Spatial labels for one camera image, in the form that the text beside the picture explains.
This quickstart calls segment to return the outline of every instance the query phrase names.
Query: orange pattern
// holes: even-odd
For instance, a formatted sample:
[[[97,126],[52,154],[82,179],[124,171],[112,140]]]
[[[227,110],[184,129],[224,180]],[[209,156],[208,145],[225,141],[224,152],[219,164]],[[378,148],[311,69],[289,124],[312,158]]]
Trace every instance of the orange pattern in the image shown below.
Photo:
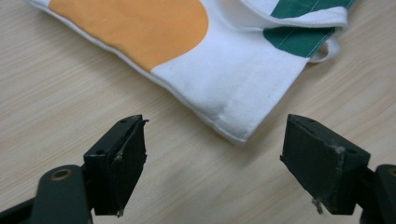
[[[51,0],[49,8],[147,71],[193,49],[208,29],[199,0]]]

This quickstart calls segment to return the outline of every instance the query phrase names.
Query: folded cloth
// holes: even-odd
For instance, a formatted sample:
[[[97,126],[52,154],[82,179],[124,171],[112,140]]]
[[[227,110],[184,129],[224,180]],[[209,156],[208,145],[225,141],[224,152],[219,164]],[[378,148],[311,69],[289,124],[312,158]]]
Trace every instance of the folded cloth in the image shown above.
[[[245,144],[311,61],[339,47],[353,0],[26,0]]]

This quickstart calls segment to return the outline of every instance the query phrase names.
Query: green stripe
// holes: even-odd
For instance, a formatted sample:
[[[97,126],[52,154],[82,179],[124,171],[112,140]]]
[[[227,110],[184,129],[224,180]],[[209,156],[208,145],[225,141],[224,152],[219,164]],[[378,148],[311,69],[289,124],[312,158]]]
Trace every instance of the green stripe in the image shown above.
[[[295,18],[306,13],[331,7],[349,8],[354,0],[280,0],[271,16],[279,19]],[[276,48],[310,58],[334,33],[334,28],[277,27],[264,29],[264,37]]]

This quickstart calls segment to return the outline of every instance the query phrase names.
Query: light wood tabletop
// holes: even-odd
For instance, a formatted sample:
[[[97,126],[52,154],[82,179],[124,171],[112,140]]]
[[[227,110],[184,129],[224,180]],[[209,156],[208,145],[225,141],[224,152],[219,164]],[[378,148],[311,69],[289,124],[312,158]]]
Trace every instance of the light wood tabletop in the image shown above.
[[[94,223],[359,223],[319,215],[279,160],[288,114],[315,119],[396,164],[396,1],[360,0],[341,53],[309,64],[237,147],[116,55],[23,1],[0,1],[0,211],[82,155],[118,120],[145,126],[148,160],[124,216]]]

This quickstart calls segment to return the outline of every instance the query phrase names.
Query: wood grain surface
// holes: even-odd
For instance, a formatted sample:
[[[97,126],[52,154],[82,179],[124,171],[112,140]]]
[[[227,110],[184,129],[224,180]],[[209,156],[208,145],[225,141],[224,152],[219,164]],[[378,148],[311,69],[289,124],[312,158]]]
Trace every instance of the wood grain surface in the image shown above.
[[[148,161],[124,216],[94,223],[358,223],[319,215],[279,161],[289,113],[396,163],[396,1],[359,0],[342,52],[309,64],[243,147],[163,88],[21,0],[0,0],[0,210],[35,196],[49,169],[116,121],[143,114]]]

